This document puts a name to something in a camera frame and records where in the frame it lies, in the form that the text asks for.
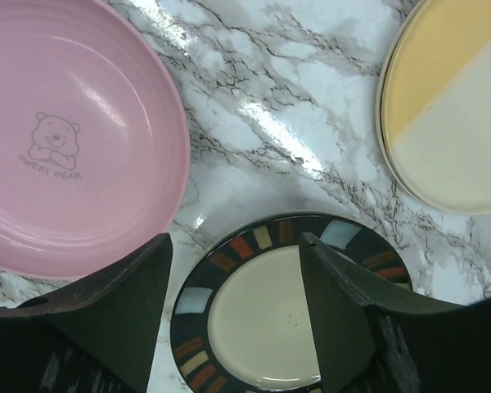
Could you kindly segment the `pink plate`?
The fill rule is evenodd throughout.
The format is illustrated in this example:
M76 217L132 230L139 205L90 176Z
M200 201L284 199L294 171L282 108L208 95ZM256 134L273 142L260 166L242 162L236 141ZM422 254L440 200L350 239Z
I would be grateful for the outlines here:
M102 1L0 1L0 269L78 278L167 230L190 138L155 51Z

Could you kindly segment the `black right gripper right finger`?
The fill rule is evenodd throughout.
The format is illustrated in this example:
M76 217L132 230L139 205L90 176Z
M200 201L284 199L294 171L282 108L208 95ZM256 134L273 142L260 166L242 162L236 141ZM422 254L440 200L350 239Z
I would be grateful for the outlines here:
M299 252L325 392L491 392L491 297L417 294L310 233Z

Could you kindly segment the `cream and yellow plate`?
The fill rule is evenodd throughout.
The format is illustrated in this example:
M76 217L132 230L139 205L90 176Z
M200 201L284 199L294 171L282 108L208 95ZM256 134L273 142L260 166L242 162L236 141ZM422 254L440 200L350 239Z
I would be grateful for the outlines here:
M491 213L491 1L420 1L382 68L376 127L411 196Z

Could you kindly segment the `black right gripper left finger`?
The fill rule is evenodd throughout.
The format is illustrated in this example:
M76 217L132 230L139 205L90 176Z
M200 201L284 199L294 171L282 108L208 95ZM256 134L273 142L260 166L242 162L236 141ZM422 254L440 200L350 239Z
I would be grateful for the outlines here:
M144 392L173 245L122 260L15 308L0 307L0 392Z

